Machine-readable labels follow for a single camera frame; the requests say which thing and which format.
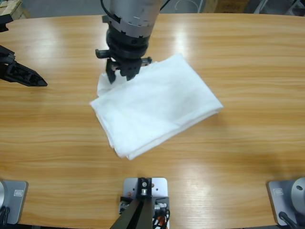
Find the wood grain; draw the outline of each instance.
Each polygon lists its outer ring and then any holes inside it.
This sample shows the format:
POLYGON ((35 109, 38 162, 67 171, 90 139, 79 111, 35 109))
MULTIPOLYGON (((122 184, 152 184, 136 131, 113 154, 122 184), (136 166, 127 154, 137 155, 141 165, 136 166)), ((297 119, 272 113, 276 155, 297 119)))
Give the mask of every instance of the wood grain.
POLYGON ((133 161, 89 102, 105 61, 100 16, 14 21, 0 34, 49 86, 0 81, 0 177, 27 180, 21 223, 109 228, 127 177, 165 177, 174 229, 275 224, 266 183, 305 175, 305 18, 160 15, 147 56, 180 52, 223 103, 133 161))

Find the gray metal base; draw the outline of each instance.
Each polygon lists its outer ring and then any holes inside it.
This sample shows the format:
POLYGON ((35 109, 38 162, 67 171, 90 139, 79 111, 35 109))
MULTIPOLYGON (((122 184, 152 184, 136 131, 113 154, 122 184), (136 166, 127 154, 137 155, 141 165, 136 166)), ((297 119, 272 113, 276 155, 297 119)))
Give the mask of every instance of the gray metal base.
POLYGON ((9 224, 16 224, 21 217, 28 183, 25 181, 1 181, 4 187, 3 206, 10 208, 8 216, 9 224))
MULTIPOLYGON (((138 178, 127 178, 124 180, 123 196, 127 198, 135 198, 137 193, 138 178)), ((167 180, 165 178, 152 178, 152 197, 162 198, 168 197, 167 180)))
POLYGON ((295 180, 284 180, 284 181, 271 181, 268 183, 269 195, 273 205, 274 218, 276 222, 281 226, 287 224, 282 221, 278 214, 283 211, 288 217, 296 222, 295 212, 292 206, 289 204, 291 199, 291 187, 295 180))

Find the label sticker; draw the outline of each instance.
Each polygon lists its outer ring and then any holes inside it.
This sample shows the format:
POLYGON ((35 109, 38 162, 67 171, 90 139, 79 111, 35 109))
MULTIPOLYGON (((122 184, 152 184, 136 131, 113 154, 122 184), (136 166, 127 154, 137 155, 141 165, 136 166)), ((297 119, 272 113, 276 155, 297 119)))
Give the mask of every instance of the label sticker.
POLYGON ((15 190, 14 196, 15 197, 22 197, 23 196, 23 190, 15 190))
POLYGON ((273 193, 274 193, 276 196, 284 195, 283 189, 281 189, 281 188, 274 188, 274 189, 273 189, 273 193))

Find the folded white cloth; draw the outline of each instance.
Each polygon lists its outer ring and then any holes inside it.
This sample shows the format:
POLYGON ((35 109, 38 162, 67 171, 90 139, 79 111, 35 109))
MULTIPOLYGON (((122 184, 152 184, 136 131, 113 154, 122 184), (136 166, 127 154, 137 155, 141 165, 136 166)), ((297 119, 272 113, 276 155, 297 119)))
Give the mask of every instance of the folded white cloth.
POLYGON ((91 105, 110 146, 129 160, 223 107, 180 54, 141 68, 128 82, 117 72, 111 85, 102 74, 98 96, 91 105))

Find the gray robot arm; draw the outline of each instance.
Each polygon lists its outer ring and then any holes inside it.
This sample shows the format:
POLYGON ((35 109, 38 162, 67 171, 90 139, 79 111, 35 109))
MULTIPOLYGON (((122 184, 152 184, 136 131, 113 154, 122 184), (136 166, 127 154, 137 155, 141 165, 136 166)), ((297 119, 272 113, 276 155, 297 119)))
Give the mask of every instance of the gray robot arm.
POLYGON ((110 83, 115 81, 115 70, 131 80, 139 73, 140 67, 152 62, 142 57, 148 48, 148 41, 160 12, 162 0, 111 0, 108 11, 102 7, 108 23, 106 41, 109 50, 96 50, 96 56, 107 59, 106 72, 110 83))

